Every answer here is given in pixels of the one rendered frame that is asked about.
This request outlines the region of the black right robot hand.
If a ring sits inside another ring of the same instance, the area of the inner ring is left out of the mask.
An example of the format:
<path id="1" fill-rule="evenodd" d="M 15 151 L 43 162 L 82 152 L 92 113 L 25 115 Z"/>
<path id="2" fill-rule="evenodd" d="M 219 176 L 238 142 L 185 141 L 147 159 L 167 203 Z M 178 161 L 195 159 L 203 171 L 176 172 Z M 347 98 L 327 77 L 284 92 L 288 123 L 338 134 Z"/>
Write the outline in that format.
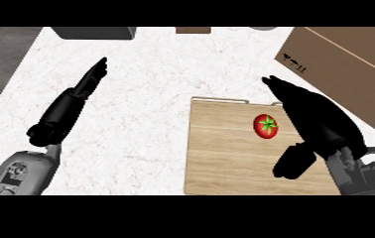
<path id="1" fill-rule="evenodd" d="M 273 168 L 276 178 L 297 179 L 316 161 L 341 153 L 341 163 L 350 171 L 368 148 L 362 132 L 353 120 L 316 92 L 271 75 L 263 78 L 282 109 L 303 139 L 285 149 Z"/>

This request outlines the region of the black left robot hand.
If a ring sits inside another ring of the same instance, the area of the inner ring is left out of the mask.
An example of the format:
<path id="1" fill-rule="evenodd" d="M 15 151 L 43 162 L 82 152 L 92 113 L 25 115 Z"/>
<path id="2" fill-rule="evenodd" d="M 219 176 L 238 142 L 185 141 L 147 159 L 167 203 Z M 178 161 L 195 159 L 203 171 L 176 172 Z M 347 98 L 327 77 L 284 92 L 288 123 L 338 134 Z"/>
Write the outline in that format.
<path id="1" fill-rule="evenodd" d="M 79 121 L 86 102 L 107 76 L 107 58 L 102 58 L 83 76 L 76 87 L 70 87 L 55 99 L 40 122 L 30 128 L 30 143 L 37 147 L 64 142 Z"/>

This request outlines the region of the red tomato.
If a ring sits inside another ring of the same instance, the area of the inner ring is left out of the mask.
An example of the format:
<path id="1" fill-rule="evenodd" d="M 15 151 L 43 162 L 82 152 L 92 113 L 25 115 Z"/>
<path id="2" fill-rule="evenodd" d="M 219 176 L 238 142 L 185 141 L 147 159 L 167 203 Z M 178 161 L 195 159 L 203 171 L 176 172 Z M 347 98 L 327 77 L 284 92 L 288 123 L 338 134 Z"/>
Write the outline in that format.
<path id="1" fill-rule="evenodd" d="M 269 114 L 262 114 L 254 119 L 254 131 L 263 139 L 271 139 L 279 131 L 276 119 Z"/>

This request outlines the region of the brown cardboard box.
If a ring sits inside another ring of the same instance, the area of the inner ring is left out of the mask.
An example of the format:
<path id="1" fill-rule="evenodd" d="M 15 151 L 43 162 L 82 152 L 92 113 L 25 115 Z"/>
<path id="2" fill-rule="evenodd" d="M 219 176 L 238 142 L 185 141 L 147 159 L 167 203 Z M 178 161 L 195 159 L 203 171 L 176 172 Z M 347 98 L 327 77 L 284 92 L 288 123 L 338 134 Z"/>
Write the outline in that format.
<path id="1" fill-rule="evenodd" d="M 375 27 L 296 27 L 276 61 L 375 128 Z"/>

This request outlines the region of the pale wooden tray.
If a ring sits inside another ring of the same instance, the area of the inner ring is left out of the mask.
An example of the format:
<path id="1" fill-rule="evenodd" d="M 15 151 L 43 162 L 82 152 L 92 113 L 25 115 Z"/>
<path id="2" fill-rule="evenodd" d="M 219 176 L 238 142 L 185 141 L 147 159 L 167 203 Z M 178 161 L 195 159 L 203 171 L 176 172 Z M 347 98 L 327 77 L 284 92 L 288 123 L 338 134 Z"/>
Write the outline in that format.
<path id="1" fill-rule="evenodd" d="M 263 139 L 254 119 L 269 114 L 279 131 Z M 191 100 L 185 192 L 188 194 L 337 195 L 338 188 L 324 160 L 297 179 L 276 178 L 273 167 L 288 146 L 302 139 L 276 102 L 195 97 Z"/>

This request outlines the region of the dark grey appliance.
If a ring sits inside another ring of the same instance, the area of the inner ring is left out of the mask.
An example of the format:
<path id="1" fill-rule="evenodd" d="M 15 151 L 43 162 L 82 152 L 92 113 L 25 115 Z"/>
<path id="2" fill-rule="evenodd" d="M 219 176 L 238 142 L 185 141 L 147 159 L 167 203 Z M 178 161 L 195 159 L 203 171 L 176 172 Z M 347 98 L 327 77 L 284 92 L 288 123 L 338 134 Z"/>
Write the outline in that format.
<path id="1" fill-rule="evenodd" d="M 135 27 L 53 27 L 65 40 L 132 40 Z"/>

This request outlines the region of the small brown wooden block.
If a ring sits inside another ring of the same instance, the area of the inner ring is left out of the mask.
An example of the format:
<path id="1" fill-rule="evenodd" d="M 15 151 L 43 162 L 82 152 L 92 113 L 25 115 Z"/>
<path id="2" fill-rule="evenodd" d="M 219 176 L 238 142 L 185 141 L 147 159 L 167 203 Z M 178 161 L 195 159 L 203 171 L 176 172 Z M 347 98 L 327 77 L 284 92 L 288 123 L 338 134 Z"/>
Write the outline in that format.
<path id="1" fill-rule="evenodd" d="M 211 34 L 211 27 L 176 27 L 176 34 Z"/>

